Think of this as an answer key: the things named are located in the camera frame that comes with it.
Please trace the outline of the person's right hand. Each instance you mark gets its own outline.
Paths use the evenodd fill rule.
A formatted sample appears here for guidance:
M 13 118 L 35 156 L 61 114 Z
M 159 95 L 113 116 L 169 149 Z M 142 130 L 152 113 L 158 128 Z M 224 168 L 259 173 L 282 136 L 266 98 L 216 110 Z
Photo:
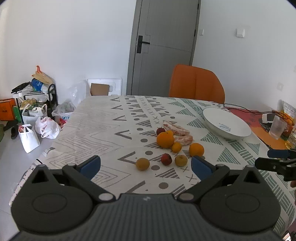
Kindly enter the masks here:
M 290 183 L 290 186 L 291 186 L 292 188 L 295 188 L 295 187 L 296 187 L 296 181 L 292 181 L 292 182 Z

